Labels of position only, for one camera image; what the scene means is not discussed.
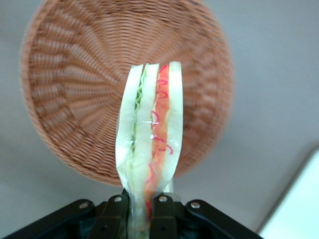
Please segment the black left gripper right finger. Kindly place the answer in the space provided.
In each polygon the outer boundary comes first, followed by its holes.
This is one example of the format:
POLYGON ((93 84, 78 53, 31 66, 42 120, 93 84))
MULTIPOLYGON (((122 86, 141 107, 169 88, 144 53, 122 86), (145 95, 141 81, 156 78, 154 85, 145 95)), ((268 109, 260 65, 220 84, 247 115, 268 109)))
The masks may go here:
POLYGON ((152 200, 151 239, 260 239, 261 237, 203 200, 183 205, 169 194, 152 200))

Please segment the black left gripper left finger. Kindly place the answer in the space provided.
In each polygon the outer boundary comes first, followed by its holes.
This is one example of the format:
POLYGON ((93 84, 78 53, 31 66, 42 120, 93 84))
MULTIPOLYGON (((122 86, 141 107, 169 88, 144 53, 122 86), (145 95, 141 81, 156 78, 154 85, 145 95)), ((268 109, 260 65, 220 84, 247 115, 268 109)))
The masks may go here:
POLYGON ((6 239, 126 239, 129 199, 115 195, 96 206, 80 199, 6 236, 6 239))

